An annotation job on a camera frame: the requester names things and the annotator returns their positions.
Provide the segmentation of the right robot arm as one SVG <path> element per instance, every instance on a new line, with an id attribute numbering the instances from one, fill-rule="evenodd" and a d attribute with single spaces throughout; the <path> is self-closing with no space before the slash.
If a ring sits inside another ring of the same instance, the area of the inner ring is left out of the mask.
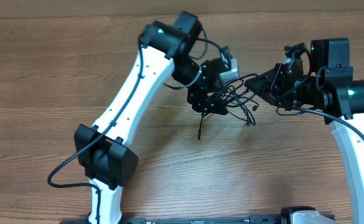
<path id="1" fill-rule="evenodd" d="M 345 169 L 352 222 L 364 223 L 364 80 L 354 80 L 347 38 L 285 46 L 287 60 L 245 81 L 245 87 L 289 116 L 324 118 Z"/>

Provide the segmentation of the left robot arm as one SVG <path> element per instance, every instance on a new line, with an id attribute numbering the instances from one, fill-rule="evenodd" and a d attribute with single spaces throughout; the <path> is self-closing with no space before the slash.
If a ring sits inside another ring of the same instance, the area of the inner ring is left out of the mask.
<path id="1" fill-rule="evenodd" d="M 80 125 L 74 141 L 78 162 L 92 189 L 87 223 L 119 223 L 123 187 L 138 165 L 131 150 L 138 126 L 168 78 L 186 88 L 192 109 L 203 115 L 227 114 L 222 94 L 238 78 L 238 62 L 227 47 L 219 57 L 196 63 L 190 50 L 203 33 L 198 18 L 182 12 L 174 24 L 154 21 L 138 38 L 138 54 L 128 77 L 106 111 L 88 127 Z"/>

